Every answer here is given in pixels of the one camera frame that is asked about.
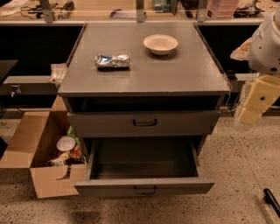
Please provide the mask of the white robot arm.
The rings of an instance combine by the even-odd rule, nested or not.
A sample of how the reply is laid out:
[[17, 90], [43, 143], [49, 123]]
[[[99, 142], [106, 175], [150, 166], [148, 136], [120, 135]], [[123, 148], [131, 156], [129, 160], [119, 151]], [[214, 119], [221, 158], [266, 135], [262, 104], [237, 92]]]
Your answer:
[[255, 71], [255, 78], [242, 86], [234, 113], [234, 126], [248, 130], [280, 97], [280, 8], [271, 12], [230, 58], [247, 60]]

